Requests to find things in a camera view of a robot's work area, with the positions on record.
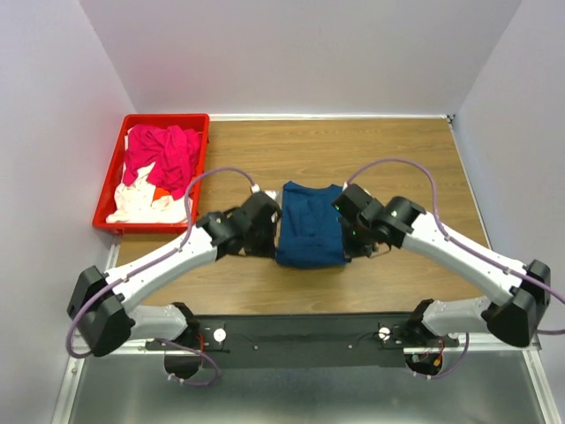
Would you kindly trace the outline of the blue printed t shirt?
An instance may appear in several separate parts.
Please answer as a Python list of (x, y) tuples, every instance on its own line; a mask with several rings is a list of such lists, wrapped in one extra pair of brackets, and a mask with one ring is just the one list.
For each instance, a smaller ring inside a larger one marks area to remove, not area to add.
[(321, 269), (348, 262), (340, 214), (333, 201), (339, 185), (311, 188), (289, 181), (282, 188), (282, 217), (275, 261), (295, 269)]

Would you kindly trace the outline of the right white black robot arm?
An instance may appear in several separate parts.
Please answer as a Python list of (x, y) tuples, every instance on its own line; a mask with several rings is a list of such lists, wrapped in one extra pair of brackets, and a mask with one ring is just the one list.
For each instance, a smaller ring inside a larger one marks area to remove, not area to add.
[(524, 264), (466, 238), (441, 231), (434, 215), (396, 196), (383, 205), (359, 185), (334, 200), (350, 257), (374, 255), (380, 245), (420, 254), (481, 291), (475, 299), (421, 301), (390, 332), (408, 345), (424, 346), (455, 333), (489, 333), (518, 348), (528, 346), (550, 303), (551, 270), (542, 261)]

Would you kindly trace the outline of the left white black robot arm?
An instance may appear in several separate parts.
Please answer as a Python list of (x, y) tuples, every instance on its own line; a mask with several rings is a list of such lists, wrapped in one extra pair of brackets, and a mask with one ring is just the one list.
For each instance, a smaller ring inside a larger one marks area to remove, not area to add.
[(143, 301), (227, 255), (274, 257), (281, 214), (279, 194), (259, 191), (239, 207), (206, 214), (181, 236), (135, 261), (106, 271), (84, 269), (67, 307), (70, 332), (80, 333), (86, 356), (103, 357), (129, 340), (155, 337), (177, 349), (189, 347), (198, 331), (189, 308), (184, 303), (145, 307)]

